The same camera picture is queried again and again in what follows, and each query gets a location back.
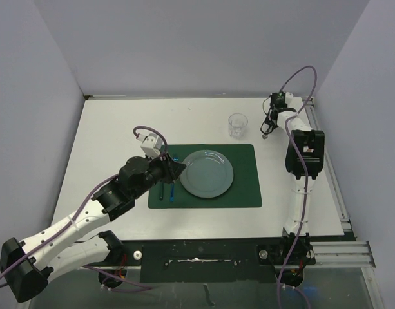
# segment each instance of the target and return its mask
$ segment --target screw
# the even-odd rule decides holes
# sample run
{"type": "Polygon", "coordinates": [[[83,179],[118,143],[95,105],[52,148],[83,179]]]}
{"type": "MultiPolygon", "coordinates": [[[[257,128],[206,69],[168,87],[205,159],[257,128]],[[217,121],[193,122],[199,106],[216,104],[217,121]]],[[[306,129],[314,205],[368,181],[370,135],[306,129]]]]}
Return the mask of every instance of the screw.
{"type": "Polygon", "coordinates": [[[307,254],[306,254],[306,257],[307,257],[308,259],[314,258],[314,252],[313,252],[313,250],[309,250],[309,251],[307,252],[307,254]]]}
{"type": "Polygon", "coordinates": [[[143,257],[143,253],[141,253],[141,251],[137,250],[134,252],[133,257],[136,261],[140,261],[141,258],[143,257]]]}
{"type": "Polygon", "coordinates": [[[261,259],[267,259],[267,251],[266,250],[261,250],[260,252],[259,252],[259,257],[261,258],[261,259]]]}

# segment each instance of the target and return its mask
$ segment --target clear glass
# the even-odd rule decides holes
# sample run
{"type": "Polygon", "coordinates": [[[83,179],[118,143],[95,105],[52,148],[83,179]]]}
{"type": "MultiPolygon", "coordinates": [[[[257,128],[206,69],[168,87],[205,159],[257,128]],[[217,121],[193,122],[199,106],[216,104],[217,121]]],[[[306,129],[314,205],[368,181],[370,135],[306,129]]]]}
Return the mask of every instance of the clear glass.
{"type": "MultiPolygon", "coordinates": [[[[140,270],[128,278],[140,280],[140,270]]],[[[156,283],[153,290],[113,293],[100,289],[96,272],[74,270],[53,280],[30,309],[277,309],[276,284],[252,280],[226,283],[156,283]]],[[[118,288],[133,288],[122,284],[118,288]]],[[[300,289],[313,309],[373,309],[360,268],[307,268],[300,289]]],[[[295,291],[282,290],[284,309],[306,308],[295,291]]]]}
{"type": "Polygon", "coordinates": [[[243,114],[233,114],[229,117],[229,135],[233,138],[243,136],[249,121],[243,114]]]}

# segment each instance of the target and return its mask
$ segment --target glass cup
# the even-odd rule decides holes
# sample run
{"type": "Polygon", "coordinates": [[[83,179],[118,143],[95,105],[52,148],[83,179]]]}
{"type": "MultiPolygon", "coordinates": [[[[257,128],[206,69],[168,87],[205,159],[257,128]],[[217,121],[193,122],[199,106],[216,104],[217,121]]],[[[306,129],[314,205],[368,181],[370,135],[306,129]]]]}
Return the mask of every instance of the glass cup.
{"type": "Polygon", "coordinates": [[[229,135],[233,138],[240,138],[246,129],[249,121],[243,114],[233,114],[229,117],[229,135]]]}

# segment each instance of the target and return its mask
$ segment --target gray wall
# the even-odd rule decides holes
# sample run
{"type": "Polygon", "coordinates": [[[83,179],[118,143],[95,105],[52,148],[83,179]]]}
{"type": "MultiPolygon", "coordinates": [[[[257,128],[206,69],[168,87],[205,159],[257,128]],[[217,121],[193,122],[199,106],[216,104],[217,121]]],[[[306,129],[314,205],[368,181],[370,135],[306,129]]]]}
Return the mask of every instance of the gray wall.
{"type": "Polygon", "coordinates": [[[371,0],[317,96],[352,226],[395,308],[395,0],[371,0]]]}
{"type": "Polygon", "coordinates": [[[232,97],[322,81],[368,0],[35,2],[85,95],[232,97]]]}
{"type": "Polygon", "coordinates": [[[0,250],[49,224],[83,102],[32,0],[0,0],[0,250]]]}

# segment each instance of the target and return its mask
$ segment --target cable tie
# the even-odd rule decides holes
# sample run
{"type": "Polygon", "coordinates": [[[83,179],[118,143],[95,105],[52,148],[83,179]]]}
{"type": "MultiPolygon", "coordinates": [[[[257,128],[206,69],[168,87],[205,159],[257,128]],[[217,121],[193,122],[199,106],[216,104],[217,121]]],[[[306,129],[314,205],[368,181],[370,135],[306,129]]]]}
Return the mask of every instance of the cable tie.
{"type": "Polygon", "coordinates": [[[76,231],[79,232],[79,231],[80,231],[80,228],[77,226],[77,224],[75,224],[75,221],[73,220],[73,218],[70,217],[70,215],[68,215],[67,218],[69,219],[69,221],[71,222],[71,224],[73,225],[73,227],[76,229],[76,231]]]}
{"type": "Polygon", "coordinates": [[[305,192],[305,191],[303,190],[303,191],[295,191],[294,193],[296,193],[296,194],[301,194],[301,195],[308,195],[308,194],[311,194],[312,191],[305,192]]]}
{"type": "Polygon", "coordinates": [[[80,237],[83,237],[84,234],[80,233],[80,228],[77,226],[76,222],[73,220],[73,218],[68,215],[67,218],[69,219],[69,221],[71,222],[72,226],[75,228],[75,230],[77,231],[78,235],[80,235],[80,237]]]}

